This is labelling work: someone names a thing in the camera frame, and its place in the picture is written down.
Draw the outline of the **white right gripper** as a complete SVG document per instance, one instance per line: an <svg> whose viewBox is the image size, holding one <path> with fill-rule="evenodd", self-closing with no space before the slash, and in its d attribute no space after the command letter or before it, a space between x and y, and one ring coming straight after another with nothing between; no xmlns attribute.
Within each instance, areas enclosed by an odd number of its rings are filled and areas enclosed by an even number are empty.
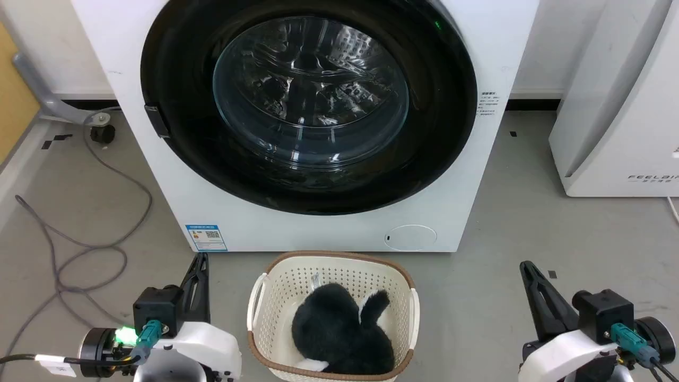
<svg viewBox="0 0 679 382"><path fill-rule="evenodd" d="M557 382L599 357L601 352L616 350L616 343L600 345L577 331L579 315L533 262L523 261L519 271L537 339L548 343L527 357L517 382Z"/></svg>

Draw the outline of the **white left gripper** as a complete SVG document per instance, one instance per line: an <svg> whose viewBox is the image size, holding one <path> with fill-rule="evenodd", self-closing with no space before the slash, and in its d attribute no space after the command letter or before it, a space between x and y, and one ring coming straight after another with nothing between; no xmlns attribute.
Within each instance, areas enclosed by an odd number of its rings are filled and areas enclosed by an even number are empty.
<svg viewBox="0 0 679 382"><path fill-rule="evenodd" d="M146 362L136 370L133 382L237 382L241 379L242 354L236 337L209 324L209 276L208 254L196 254L180 285L180 318L185 323L177 336L160 339L155 344Z"/></svg>

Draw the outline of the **white front-load washing machine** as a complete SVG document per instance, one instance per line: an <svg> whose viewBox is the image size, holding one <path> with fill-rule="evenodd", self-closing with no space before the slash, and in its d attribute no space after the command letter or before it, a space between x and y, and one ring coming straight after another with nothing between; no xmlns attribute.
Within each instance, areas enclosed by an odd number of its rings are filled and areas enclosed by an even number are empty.
<svg viewBox="0 0 679 382"><path fill-rule="evenodd" d="M187 241L185 225L218 225L228 251L239 253L455 252L540 5L540 0L429 0L455 24L478 75L471 135L454 164L419 193L377 210L325 216L271 210L226 193L182 162L156 133L145 110L141 56L168 0L70 2Z"/></svg>

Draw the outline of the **black round washer door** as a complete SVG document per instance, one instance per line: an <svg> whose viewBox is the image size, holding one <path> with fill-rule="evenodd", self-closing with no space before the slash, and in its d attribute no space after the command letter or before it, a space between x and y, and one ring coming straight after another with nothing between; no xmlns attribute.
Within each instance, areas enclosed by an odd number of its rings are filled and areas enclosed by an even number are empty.
<svg viewBox="0 0 679 382"><path fill-rule="evenodd" d="M458 159L477 113L472 58L429 0L168 0L140 77L182 162L303 215L419 193Z"/></svg>

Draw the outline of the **blue energy label sticker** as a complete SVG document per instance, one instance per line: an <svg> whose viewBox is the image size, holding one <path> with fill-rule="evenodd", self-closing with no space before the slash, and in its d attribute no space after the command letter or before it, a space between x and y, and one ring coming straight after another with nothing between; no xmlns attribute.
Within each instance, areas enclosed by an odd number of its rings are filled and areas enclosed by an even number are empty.
<svg viewBox="0 0 679 382"><path fill-rule="evenodd" d="M188 241L196 252L218 253L228 251L218 225L188 224L185 225Z"/></svg>

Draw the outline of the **cream perforated laundry basket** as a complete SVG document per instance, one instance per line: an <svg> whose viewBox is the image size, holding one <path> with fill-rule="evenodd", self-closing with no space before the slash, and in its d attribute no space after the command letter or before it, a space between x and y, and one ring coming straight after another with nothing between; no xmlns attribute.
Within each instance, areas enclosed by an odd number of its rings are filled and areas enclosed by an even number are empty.
<svg viewBox="0 0 679 382"><path fill-rule="evenodd" d="M312 283L339 283L361 302L386 290L390 304L378 323L395 351L395 369L382 375L338 375L297 368L303 359L292 339L292 320ZM380 256L340 251L292 251L274 259L248 300L248 345L255 358L286 382L394 382L414 357L420 302L405 268Z"/></svg>

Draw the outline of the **black fuzzy garment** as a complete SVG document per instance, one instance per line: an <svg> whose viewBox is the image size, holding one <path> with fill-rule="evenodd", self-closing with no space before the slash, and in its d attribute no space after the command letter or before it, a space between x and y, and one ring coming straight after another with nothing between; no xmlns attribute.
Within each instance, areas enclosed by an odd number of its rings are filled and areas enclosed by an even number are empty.
<svg viewBox="0 0 679 382"><path fill-rule="evenodd" d="M393 345L378 324L389 304L386 290L371 293L359 306L340 284L315 288L293 317L293 343L303 356L295 368L340 375L393 371Z"/></svg>

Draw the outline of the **black caster wheel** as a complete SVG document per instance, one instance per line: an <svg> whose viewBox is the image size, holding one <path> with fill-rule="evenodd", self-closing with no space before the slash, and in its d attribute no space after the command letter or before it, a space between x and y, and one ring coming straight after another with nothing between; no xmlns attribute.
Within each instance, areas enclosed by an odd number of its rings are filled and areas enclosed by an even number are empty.
<svg viewBox="0 0 679 382"><path fill-rule="evenodd" d="M113 125L92 126L90 128L90 140L101 145L108 145L116 138L116 128Z"/></svg>

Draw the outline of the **white air purifier unit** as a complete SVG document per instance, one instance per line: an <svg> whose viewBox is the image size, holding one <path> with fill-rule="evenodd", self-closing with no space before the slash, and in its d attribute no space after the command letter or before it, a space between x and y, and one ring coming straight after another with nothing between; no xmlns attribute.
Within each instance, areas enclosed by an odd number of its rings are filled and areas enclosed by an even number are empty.
<svg viewBox="0 0 679 382"><path fill-rule="evenodd" d="M549 143L570 197L679 197L679 0L608 0Z"/></svg>

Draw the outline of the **grey metal stand leg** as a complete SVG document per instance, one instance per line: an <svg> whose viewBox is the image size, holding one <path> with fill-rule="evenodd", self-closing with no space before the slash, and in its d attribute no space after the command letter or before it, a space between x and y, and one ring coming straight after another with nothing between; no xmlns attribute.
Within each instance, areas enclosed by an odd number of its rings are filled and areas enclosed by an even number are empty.
<svg viewBox="0 0 679 382"><path fill-rule="evenodd" d="M41 119L80 126L100 127L110 123L112 111L121 110L120 107L106 107L87 111L70 106L51 92L38 70L24 53L21 53L21 51L15 53L12 57L12 64L39 102L41 109L38 116Z"/></svg>

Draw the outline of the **yellow wooden board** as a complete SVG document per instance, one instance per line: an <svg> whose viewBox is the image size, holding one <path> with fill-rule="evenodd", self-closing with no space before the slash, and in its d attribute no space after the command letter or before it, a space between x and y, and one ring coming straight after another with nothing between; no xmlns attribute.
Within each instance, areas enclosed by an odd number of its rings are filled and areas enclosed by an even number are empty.
<svg viewBox="0 0 679 382"><path fill-rule="evenodd" d="M12 154L40 109L12 58L19 49L0 21L0 166Z"/></svg>

